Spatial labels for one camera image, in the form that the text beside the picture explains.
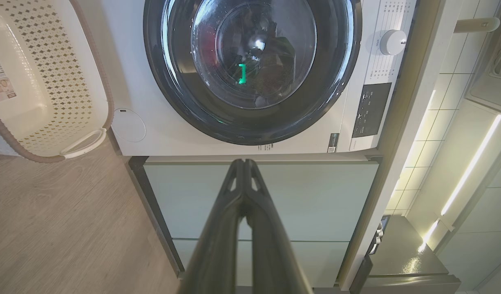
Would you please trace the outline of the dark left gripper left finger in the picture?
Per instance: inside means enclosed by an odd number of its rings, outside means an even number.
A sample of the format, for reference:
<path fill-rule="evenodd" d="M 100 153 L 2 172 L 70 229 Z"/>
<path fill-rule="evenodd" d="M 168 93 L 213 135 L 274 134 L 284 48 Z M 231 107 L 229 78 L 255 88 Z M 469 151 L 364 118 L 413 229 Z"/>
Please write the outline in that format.
<path fill-rule="evenodd" d="M 244 161 L 234 160 L 193 251 L 179 294 L 233 294 L 242 219 Z"/>

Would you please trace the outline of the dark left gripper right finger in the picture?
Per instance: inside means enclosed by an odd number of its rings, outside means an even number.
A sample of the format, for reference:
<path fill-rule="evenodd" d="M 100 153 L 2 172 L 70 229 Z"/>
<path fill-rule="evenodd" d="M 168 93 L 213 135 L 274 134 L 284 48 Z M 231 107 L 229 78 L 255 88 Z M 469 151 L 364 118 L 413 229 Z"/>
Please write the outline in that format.
<path fill-rule="evenodd" d="M 312 294 L 255 161 L 244 162 L 244 211 L 252 229 L 254 294 Z"/>

